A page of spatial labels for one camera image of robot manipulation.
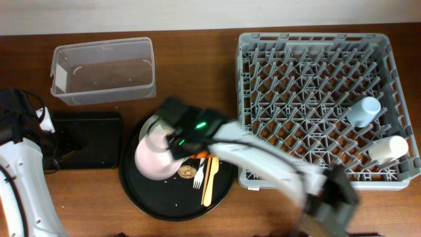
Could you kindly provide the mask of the orange carrot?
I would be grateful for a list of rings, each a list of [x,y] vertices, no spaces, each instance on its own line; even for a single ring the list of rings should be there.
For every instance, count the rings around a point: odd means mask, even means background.
[[[207,159],[210,153],[208,151],[201,151],[197,154],[190,155],[190,159]]]

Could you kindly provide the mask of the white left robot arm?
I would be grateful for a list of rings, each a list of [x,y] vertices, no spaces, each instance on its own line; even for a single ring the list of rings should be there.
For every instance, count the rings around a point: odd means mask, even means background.
[[[34,96],[1,90],[1,203],[9,236],[66,236],[44,175],[58,141],[47,107],[34,109]]]

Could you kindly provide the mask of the white plastic fork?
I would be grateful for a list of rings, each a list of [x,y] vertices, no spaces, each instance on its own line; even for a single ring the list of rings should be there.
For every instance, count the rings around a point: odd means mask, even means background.
[[[199,168],[193,179],[193,188],[195,189],[199,189],[202,185],[203,178],[204,178],[204,173],[203,173],[204,164],[205,164],[205,158],[202,158],[199,163]]]

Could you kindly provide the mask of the brown mushroom slice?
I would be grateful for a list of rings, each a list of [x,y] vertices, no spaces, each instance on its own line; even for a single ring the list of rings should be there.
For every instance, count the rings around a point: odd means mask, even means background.
[[[190,165],[183,165],[178,169],[179,176],[185,179],[194,178],[196,173],[197,169]]]

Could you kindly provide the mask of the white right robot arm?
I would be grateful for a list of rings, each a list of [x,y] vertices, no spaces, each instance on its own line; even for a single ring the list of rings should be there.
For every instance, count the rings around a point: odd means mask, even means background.
[[[246,133],[241,124],[221,112],[167,98],[157,116],[174,132],[166,136],[173,158],[203,150],[221,160],[249,169],[271,182],[301,208],[295,233],[347,236],[347,226],[359,204],[357,192],[342,167],[324,169],[297,159]]]

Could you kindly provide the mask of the black rectangular tray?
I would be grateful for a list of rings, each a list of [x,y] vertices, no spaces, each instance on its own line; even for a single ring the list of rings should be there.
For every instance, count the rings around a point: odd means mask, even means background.
[[[47,171],[111,169],[117,166],[122,117],[114,111],[54,113],[57,151],[45,158]]]

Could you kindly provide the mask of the white cup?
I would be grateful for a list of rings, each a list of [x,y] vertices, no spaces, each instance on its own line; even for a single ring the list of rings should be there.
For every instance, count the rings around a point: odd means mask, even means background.
[[[403,137],[390,136],[376,140],[374,145],[368,149],[368,154],[371,160],[382,165],[402,157],[408,151],[409,145]]]

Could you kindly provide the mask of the round black tray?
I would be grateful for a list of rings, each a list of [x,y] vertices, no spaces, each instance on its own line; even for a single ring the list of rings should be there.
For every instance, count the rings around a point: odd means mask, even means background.
[[[119,177],[126,195],[144,213],[164,221],[189,221],[216,208],[228,195],[234,183],[237,167],[220,162],[214,176],[212,202],[201,205],[203,189],[193,188],[193,180],[174,174],[166,180],[150,180],[137,169],[134,155],[141,128],[152,114],[143,117],[132,130],[124,144],[119,163]]]

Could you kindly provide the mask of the pink bowl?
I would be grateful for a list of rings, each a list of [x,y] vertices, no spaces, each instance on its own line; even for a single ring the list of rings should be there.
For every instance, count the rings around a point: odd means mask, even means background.
[[[167,148],[166,134],[145,135],[137,145],[134,156],[138,171],[151,180],[164,180],[174,175],[186,158],[174,159]]]

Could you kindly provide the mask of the wooden chopstick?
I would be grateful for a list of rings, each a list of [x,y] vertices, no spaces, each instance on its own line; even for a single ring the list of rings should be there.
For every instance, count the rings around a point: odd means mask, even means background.
[[[208,158],[207,161],[207,169],[206,169],[206,174],[205,174],[205,182],[204,182],[204,186],[203,186],[203,193],[201,196],[201,205],[204,205],[204,198],[205,198],[205,192],[207,189],[207,184],[208,184],[208,179],[209,179],[209,173],[210,173],[210,169],[211,169],[211,163],[212,163],[212,158]]]

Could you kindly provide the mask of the grey plate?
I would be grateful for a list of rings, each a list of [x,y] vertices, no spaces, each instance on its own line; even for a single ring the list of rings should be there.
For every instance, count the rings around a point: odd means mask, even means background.
[[[160,125],[163,125],[162,119],[157,115],[151,115],[142,125],[139,132],[138,141],[140,142],[144,136],[146,136],[149,132],[152,132],[157,126]]]

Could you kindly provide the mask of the wooden knife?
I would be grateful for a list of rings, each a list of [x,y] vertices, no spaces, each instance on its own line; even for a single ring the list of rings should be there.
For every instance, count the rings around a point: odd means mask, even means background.
[[[218,170],[219,170],[219,158],[213,157],[210,160],[209,177],[208,177],[208,182],[207,182],[205,194],[203,196],[203,205],[205,207],[208,207],[211,204],[212,192],[213,192],[213,186],[214,186],[214,176],[216,175]]]

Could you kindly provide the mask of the clear plastic bin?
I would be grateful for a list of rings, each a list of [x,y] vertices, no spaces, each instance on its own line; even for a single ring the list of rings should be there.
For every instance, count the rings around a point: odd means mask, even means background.
[[[155,97],[155,57],[148,37],[58,46],[51,94],[69,106]]]

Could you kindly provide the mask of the light blue cup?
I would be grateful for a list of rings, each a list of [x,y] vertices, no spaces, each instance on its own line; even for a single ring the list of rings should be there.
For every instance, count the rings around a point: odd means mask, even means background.
[[[347,120],[355,127],[363,128],[374,120],[381,108],[375,97],[364,97],[351,106]]]

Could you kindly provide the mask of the grey dishwasher rack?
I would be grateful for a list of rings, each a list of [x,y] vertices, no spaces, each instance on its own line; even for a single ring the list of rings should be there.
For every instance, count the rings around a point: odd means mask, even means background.
[[[389,38],[383,34],[244,33],[236,52],[237,118],[296,158],[342,166],[359,190],[401,190],[420,155]],[[364,97],[381,104],[363,128],[347,120]],[[403,137],[409,151],[380,165],[368,149]]]

